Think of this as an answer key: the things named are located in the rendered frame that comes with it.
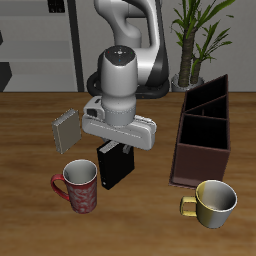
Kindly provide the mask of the red patterned mug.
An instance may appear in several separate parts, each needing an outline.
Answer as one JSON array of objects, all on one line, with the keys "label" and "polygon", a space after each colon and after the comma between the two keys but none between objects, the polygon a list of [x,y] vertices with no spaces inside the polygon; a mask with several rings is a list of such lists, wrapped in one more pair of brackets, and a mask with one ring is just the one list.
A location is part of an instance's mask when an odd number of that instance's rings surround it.
[{"label": "red patterned mug", "polygon": [[97,167],[89,160],[74,160],[52,176],[51,187],[76,213],[90,213],[97,205]]}]

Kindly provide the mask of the yellow and white mug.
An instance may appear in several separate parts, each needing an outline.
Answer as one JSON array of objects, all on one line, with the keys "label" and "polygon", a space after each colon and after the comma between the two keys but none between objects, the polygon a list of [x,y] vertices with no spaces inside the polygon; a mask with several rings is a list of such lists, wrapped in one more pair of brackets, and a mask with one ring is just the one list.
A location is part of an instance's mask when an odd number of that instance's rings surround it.
[{"label": "yellow and white mug", "polygon": [[180,201],[180,214],[196,217],[205,227],[221,227],[237,205],[237,194],[228,184],[218,180],[201,182],[194,196]]}]

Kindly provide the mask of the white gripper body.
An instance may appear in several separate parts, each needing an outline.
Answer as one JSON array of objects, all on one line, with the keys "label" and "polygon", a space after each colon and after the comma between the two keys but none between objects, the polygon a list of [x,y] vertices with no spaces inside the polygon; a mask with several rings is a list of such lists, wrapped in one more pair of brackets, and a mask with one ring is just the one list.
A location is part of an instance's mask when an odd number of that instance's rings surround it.
[{"label": "white gripper body", "polygon": [[82,129],[85,133],[104,139],[127,144],[143,150],[150,150],[155,142],[156,123],[150,118],[135,116],[132,123],[124,127],[112,127],[102,120],[82,118]]}]

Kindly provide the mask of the black book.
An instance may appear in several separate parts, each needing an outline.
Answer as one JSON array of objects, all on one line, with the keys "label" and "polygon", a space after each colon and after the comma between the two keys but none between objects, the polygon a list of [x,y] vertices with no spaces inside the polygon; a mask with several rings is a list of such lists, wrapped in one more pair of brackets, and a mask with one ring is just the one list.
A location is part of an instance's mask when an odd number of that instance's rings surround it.
[{"label": "black book", "polygon": [[129,154],[123,153],[122,144],[107,141],[97,149],[102,186],[110,190],[134,168],[134,149],[131,146]]}]

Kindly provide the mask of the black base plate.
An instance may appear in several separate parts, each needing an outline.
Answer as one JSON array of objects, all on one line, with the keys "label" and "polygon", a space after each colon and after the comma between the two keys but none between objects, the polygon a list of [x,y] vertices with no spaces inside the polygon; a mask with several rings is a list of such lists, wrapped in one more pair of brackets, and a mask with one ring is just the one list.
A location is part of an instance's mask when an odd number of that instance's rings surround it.
[{"label": "black base plate", "polygon": [[[138,86],[136,90],[137,99],[158,99],[164,97],[170,89],[169,80],[158,87]],[[87,91],[91,96],[101,96],[101,83],[98,72],[94,72],[87,80]]]}]

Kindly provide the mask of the dark brown desk caddy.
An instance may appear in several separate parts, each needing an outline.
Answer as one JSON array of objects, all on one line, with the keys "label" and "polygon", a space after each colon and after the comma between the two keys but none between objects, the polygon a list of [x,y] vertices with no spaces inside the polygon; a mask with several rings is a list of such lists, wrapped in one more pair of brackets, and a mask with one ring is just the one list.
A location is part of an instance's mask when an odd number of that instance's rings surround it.
[{"label": "dark brown desk caddy", "polygon": [[230,155],[228,75],[185,93],[169,184],[195,189],[223,179]]}]

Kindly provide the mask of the grey shelf unit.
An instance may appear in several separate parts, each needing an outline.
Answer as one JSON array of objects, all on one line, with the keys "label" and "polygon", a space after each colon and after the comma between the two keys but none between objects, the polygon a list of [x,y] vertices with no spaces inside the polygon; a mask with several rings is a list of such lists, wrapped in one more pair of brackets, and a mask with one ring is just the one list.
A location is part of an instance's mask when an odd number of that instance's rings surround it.
[{"label": "grey shelf unit", "polygon": [[76,0],[0,0],[0,92],[82,92]]}]

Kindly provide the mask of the grey book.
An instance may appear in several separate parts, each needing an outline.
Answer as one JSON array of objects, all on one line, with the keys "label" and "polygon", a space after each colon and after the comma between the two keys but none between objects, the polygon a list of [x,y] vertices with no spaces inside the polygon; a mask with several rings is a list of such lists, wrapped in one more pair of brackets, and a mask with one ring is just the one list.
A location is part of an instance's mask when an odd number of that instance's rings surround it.
[{"label": "grey book", "polygon": [[56,150],[63,154],[81,139],[79,112],[73,108],[52,122]]}]

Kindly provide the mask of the green pot plant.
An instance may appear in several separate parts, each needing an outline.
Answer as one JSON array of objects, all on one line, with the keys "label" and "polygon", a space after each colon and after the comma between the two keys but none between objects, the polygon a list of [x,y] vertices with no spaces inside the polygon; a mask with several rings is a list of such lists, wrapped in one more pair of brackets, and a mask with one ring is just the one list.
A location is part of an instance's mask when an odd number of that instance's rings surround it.
[{"label": "green pot plant", "polygon": [[186,92],[202,85],[204,80],[199,76],[202,63],[206,60],[214,60],[212,53],[215,50],[231,44],[231,41],[226,41],[229,28],[214,38],[219,21],[205,27],[211,18],[235,2],[235,0],[223,0],[216,3],[216,1],[202,10],[201,0],[182,0],[182,12],[175,9],[178,19],[172,22],[172,26],[177,24],[180,28],[180,31],[175,30],[175,34],[182,52],[179,73],[171,79],[173,92]]}]

